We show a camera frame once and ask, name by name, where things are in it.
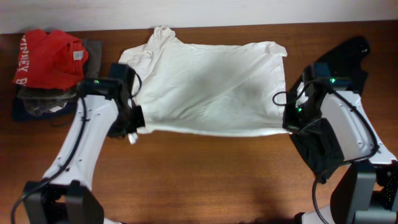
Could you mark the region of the white t-shirt black print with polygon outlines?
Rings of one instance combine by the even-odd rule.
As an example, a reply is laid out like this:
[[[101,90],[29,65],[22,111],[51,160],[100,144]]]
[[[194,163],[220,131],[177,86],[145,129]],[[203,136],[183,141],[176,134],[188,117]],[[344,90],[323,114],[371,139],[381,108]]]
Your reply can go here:
[[[219,137],[283,134],[286,49],[272,41],[245,45],[186,44],[167,26],[119,62],[141,83],[133,87],[145,125],[154,131]]]

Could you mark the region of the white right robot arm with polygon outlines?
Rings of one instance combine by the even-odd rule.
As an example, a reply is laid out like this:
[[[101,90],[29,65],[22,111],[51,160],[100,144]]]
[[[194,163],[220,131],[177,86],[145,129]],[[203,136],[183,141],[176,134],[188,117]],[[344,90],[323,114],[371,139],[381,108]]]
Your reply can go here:
[[[397,158],[382,143],[350,78],[300,78],[283,127],[315,174],[312,212],[296,223],[397,223]]]

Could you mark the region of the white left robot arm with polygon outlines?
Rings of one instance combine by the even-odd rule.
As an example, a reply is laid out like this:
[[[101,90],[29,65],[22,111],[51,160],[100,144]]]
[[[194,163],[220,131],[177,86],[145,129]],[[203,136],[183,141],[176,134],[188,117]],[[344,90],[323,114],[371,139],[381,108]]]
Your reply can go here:
[[[92,193],[96,161],[107,137],[121,138],[144,125],[141,107],[132,101],[131,83],[86,79],[63,146],[39,182],[27,182],[12,207],[10,222],[24,205],[30,223],[96,223],[112,221]]]

